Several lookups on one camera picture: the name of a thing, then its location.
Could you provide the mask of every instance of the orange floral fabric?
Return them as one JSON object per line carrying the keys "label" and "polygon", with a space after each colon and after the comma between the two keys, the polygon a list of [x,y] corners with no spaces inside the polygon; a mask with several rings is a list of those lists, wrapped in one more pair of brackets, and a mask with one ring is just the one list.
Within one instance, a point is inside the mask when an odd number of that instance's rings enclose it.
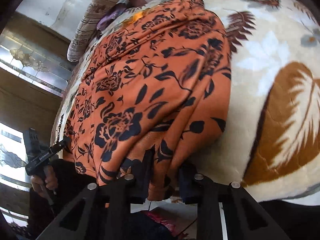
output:
{"label": "orange floral fabric", "polygon": [[64,158],[104,185],[127,173],[139,179],[152,155],[148,199],[162,200],[188,156],[224,131],[230,87],[217,15],[202,0],[160,4],[95,49],[65,127]]}

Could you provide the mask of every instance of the metal screw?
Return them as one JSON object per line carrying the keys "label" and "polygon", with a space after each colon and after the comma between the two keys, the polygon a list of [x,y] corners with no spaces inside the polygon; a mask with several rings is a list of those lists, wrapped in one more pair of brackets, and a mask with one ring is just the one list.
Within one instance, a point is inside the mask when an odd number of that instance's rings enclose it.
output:
{"label": "metal screw", "polygon": [[96,189],[97,188],[97,184],[95,184],[95,183],[90,183],[90,184],[88,184],[88,190],[94,190],[94,189]]}
{"label": "metal screw", "polygon": [[124,176],[124,179],[125,179],[125,180],[132,180],[132,179],[134,179],[134,175],[133,175],[133,174],[126,174],[126,175]]}
{"label": "metal screw", "polygon": [[194,176],[195,180],[203,180],[203,175],[200,173],[195,174]]}
{"label": "metal screw", "polygon": [[239,182],[234,181],[234,182],[231,183],[231,187],[233,187],[233,188],[240,188],[241,185],[240,185]]}

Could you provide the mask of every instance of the white wall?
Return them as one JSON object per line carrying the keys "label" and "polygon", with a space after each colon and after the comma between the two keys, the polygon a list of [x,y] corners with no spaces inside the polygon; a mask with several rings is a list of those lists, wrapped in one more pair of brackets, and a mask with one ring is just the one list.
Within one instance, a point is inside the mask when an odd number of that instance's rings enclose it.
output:
{"label": "white wall", "polygon": [[23,0],[17,11],[71,40],[90,1]]}

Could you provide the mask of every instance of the bed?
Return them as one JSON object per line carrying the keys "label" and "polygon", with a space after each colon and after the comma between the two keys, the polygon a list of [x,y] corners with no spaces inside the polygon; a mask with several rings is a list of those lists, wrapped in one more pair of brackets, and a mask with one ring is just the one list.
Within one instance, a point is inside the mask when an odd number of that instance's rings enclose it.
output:
{"label": "bed", "polygon": [[[58,111],[51,143],[63,138],[81,77],[101,39],[164,1],[127,9],[86,45]],[[232,87],[224,134],[190,161],[215,182],[241,182],[257,201],[317,192],[320,26],[316,6],[311,0],[203,1],[226,28]]]}

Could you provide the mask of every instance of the person's hand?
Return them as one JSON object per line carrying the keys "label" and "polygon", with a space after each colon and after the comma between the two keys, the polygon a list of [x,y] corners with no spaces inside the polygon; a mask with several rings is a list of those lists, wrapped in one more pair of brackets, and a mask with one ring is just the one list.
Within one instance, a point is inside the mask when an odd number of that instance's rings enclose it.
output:
{"label": "person's hand", "polygon": [[[46,178],[45,178],[46,188],[49,190],[56,189],[58,187],[58,179],[56,177],[56,174],[54,173],[52,166],[47,166],[45,173],[46,173]],[[42,188],[44,188],[44,182],[39,176],[37,175],[31,176],[31,185],[35,192],[37,192],[41,197],[45,197],[45,193],[42,190]]]}

